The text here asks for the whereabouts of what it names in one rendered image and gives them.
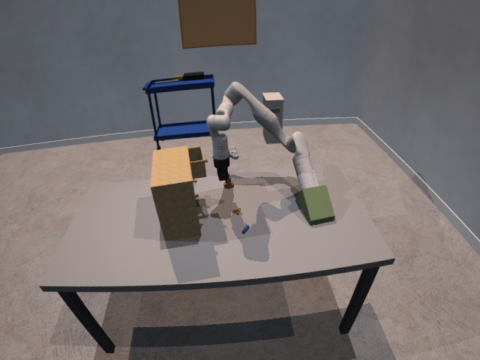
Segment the wooden chest of drawers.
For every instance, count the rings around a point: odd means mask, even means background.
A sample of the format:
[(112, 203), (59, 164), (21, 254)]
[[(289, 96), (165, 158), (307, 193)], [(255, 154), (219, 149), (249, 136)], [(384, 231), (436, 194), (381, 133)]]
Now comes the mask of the wooden chest of drawers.
[(201, 236), (187, 145), (153, 151), (151, 192), (165, 241)]

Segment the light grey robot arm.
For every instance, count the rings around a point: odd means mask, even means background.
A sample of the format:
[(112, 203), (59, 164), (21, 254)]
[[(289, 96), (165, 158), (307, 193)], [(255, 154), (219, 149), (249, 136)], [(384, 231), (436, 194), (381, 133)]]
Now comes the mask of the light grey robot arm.
[(233, 113), (233, 107), (242, 98), (249, 103), (256, 121), (269, 131), (289, 152), (295, 153), (292, 161), (301, 190), (319, 186), (312, 167), (305, 136), (300, 132), (287, 136), (282, 131), (277, 116), (260, 103), (239, 82), (233, 82), (229, 86), (215, 115), (210, 115), (206, 120), (206, 125), (212, 138), (213, 149), (224, 150), (228, 147), (227, 135), (218, 131), (227, 131), (230, 128), (230, 116)]

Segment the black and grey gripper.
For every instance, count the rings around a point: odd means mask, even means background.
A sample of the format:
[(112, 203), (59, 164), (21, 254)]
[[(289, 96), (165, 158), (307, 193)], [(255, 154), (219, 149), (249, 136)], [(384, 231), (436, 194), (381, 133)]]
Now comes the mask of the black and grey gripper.
[(228, 166), (230, 165), (230, 158), (239, 159), (238, 152), (235, 147), (228, 147), (224, 150), (213, 149), (214, 167), (217, 168), (217, 175), (220, 181), (226, 180), (227, 189), (232, 188), (231, 177), (228, 173)]

